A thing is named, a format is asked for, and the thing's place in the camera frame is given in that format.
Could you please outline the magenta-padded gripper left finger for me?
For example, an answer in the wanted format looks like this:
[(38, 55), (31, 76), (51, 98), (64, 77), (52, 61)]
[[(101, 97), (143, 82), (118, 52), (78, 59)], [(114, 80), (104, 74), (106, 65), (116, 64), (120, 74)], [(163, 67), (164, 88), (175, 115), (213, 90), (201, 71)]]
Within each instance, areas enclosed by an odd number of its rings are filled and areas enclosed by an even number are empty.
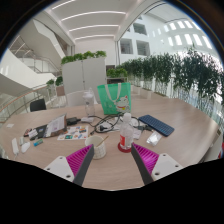
[(88, 145), (71, 155), (58, 156), (44, 170), (81, 186), (94, 156), (94, 146)]

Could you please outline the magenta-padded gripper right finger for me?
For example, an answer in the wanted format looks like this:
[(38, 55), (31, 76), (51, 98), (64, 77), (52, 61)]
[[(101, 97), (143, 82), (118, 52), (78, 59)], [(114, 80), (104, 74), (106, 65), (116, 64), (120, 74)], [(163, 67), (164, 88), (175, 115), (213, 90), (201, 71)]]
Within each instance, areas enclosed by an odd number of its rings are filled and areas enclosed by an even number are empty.
[(145, 185), (182, 169), (167, 153), (157, 154), (135, 143), (132, 144), (131, 154)]

